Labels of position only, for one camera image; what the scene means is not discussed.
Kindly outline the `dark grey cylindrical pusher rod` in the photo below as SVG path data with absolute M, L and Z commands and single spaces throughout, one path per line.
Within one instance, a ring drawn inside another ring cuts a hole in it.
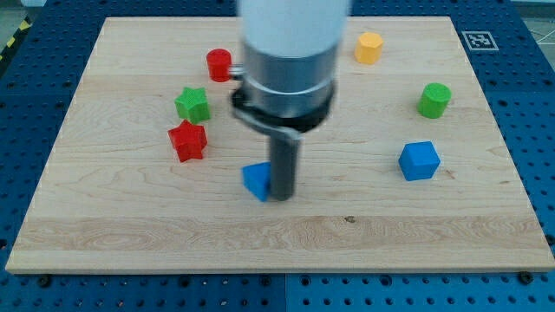
M 299 143 L 270 138 L 270 194 L 279 201 L 295 193 Z

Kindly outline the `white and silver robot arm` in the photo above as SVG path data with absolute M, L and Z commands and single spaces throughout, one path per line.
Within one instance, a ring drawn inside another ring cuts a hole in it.
M 242 62 L 230 68 L 240 85 L 232 114 L 270 140 L 269 192 L 295 193 L 304 133 L 327 118 L 336 91 L 336 59 L 350 0 L 243 0 Z

